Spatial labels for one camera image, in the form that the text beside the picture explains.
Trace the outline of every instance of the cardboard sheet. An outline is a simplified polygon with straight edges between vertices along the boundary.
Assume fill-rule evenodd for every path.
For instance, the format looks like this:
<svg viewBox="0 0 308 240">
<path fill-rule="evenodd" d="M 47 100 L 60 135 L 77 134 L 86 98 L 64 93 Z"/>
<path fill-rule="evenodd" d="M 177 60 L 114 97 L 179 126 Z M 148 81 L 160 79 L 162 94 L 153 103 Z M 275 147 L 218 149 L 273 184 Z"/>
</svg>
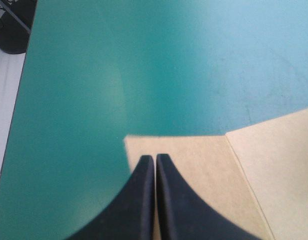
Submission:
<svg viewBox="0 0 308 240">
<path fill-rule="evenodd" d="M 308 109 L 226 134 L 276 240 L 308 240 Z"/>
<path fill-rule="evenodd" d="M 188 184 L 212 208 L 261 239 L 272 239 L 225 136 L 127 136 L 125 146 L 131 170 L 141 155 L 155 159 L 158 153 L 169 153 Z M 154 239 L 159 239 L 157 230 L 156 220 Z"/>
</svg>

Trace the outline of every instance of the black rubber part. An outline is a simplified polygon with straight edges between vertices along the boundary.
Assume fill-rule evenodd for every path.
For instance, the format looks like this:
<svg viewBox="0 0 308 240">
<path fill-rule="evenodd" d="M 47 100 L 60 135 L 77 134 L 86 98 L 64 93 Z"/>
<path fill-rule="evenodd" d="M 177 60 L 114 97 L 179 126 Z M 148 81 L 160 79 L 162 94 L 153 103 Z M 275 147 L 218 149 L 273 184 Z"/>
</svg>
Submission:
<svg viewBox="0 0 308 240">
<path fill-rule="evenodd" d="M 69 240 L 151 240 L 155 207 L 154 164 L 142 156 L 123 189 Z"/>
<path fill-rule="evenodd" d="M 32 26 L 36 3 L 32 0 L 18 0 L 11 5 L 13 12 L 28 26 Z M 0 49 L 8 54 L 23 54 L 27 50 L 29 34 L 8 13 L 5 12 L 0 21 Z"/>
<path fill-rule="evenodd" d="M 157 156 L 156 191 L 162 240 L 259 240 L 203 201 L 167 154 Z"/>
</svg>

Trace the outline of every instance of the black curved edge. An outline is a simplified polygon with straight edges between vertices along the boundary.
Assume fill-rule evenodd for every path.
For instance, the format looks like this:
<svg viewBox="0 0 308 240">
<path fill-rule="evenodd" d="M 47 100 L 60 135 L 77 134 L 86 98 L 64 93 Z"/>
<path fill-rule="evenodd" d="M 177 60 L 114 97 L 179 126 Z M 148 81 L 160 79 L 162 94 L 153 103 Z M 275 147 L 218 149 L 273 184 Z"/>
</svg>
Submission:
<svg viewBox="0 0 308 240">
<path fill-rule="evenodd" d="M 35 1 L 18 0 L 10 7 L 27 25 L 32 26 L 36 10 Z M 0 20 L 0 49 L 8 54 L 23 54 L 27 50 L 28 41 L 28 32 L 5 12 Z"/>
<path fill-rule="evenodd" d="M 162 240 L 259 240 L 202 200 L 168 154 L 157 155 L 156 191 Z"/>
<path fill-rule="evenodd" d="M 153 159 L 144 155 L 114 200 L 68 240 L 151 240 L 154 184 Z"/>
</svg>

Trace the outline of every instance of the green tabletop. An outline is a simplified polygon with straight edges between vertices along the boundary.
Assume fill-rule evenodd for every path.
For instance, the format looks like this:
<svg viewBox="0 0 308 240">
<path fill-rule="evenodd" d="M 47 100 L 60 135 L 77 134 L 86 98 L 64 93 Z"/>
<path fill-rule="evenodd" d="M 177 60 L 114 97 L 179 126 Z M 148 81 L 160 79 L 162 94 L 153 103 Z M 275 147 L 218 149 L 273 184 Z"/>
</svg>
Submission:
<svg viewBox="0 0 308 240">
<path fill-rule="evenodd" d="M 63 239 L 130 175 L 123 138 L 221 135 L 308 107 L 308 1 L 39 0 L 0 240 Z"/>
</svg>

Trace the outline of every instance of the black chair base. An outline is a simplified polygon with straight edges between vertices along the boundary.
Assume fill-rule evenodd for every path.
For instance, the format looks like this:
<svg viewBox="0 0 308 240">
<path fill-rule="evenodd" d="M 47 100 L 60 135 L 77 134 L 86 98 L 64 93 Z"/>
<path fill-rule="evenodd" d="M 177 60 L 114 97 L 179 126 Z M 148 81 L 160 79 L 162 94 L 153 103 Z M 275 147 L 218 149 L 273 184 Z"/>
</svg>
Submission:
<svg viewBox="0 0 308 240">
<path fill-rule="evenodd" d="M 19 0 L 11 5 L 11 9 L 27 23 L 32 25 L 36 3 L 32 0 Z M 8 54 L 23 54 L 27 50 L 29 34 L 8 13 L 0 20 L 0 49 Z"/>
</svg>

